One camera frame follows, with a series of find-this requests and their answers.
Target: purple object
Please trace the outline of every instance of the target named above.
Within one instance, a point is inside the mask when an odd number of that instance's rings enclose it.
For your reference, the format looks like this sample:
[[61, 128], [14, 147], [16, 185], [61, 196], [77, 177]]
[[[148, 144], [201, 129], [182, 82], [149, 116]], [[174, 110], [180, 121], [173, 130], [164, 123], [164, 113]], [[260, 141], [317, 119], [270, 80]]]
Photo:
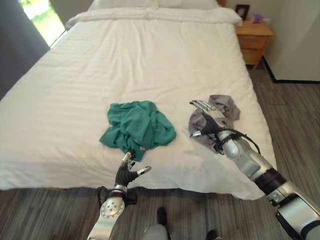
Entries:
[[254, 24], [261, 23], [262, 19], [263, 19], [263, 17], [260, 14], [255, 13], [252, 15], [252, 23], [254, 23]]

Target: shoe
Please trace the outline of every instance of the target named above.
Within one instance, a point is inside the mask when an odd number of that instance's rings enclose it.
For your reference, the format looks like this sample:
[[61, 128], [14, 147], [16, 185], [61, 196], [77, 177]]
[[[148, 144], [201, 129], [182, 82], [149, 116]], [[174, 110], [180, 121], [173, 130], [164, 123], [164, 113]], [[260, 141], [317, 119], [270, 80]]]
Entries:
[[156, 211], [156, 220], [158, 224], [167, 227], [167, 213], [163, 206], [159, 207]]
[[211, 230], [207, 233], [205, 240], [214, 240], [217, 238], [216, 230]]

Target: window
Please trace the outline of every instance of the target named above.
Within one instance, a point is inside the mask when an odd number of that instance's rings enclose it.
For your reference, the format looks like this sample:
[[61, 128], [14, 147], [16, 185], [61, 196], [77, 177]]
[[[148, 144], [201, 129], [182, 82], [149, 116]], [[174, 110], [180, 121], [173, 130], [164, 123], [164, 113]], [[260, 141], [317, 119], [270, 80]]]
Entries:
[[51, 46], [65, 31], [65, 27], [49, 0], [19, 0], [19, 2], [27, 17]]

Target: green shirt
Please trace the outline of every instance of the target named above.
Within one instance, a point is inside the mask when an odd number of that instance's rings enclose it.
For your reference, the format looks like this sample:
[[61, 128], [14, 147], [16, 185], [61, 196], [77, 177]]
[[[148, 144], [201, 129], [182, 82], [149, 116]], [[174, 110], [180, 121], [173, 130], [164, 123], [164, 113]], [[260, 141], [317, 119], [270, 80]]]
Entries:
[[136, 161], [141, 161], [146, 150], [166, 146], [176, 137], [174, 126], [151, 101], [112, 103], [107, 113], [112, 125], [100, 142], [124, 153], [135, 149]]

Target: bed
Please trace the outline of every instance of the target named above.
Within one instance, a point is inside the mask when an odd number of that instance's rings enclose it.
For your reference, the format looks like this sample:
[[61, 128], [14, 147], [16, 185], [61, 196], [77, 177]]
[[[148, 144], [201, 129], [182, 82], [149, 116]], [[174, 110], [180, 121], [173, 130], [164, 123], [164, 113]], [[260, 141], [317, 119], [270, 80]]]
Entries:
[[0, 102], [0, 189], [111, 188], [123, 157], [99, 142], [111, 103], [149, 100], [175, 127], [168, 146], [148, 150], [129, 186], [181, 188], [258, 199], [236, 165], [189, 138], [190, 100], [230, 95], [234, 122], [276, 167], [269, 129], [224, 7], [91, 9]]

